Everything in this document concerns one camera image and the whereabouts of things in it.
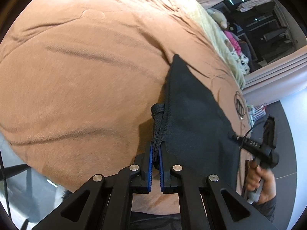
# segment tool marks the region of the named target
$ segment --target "tan comforter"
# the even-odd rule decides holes
[[[115,174],[151,140],[150,107],[163,101],[175,53],[245,134],[231,70],[174,0],[33,0],[0,45],[0,130],[20,158],[71,191]],[[135,195],[132,209],[179,212],[157,173],[152,191]]]

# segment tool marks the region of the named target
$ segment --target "person's arm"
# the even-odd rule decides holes
[[[252,205],[262,213],[269,221],[273,222],[276,207],[276,182],[271,170],[262,169],[255,161],[251,162],[245,187],[248,191],[254,191],[260,186],[260,180],[264,179],[263,189],[259,201]]]

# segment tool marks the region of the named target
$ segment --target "wall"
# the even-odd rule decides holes
[[[307,89],[282,99],[281,104],[291,128],[297,162],[297,188],[288,225],[290,230],[307,206]]]

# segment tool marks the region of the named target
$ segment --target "finger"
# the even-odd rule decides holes
[[[256,174],[262,177],[265,181],[275,179],[274,174],[271,170],[262,169],[260,166],[256,168]]]
[[[247,177],[255,182],[260,182],[261,177],[256,172],[251,172],[247,175]]]
[[[248,190],[248,191],[254,191],[256,189],[256,187],[250,185],[250,184],[246,184],[245,185],[245,188]]]
[[[251,167],[252,169],[257,168],[257,166],[258,166],[258,164],[257,164],[256,161],[250,161],[250,167]]]
[[[259,182],[256,182],[253,179],[250,179],[249,177],[246,178],[246,184],[247,185],[249,184],[249,185],[251,185],[255,188],[259,188],[259,186],[260,186]]]

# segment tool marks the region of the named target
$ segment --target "handle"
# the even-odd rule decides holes
[[[252,204],[253,202],[258,202],[260,198],[260,194],[263,189],[264,179],[261,178],[259,188],[255,189],[254,191],[248,192],[248,203]]]

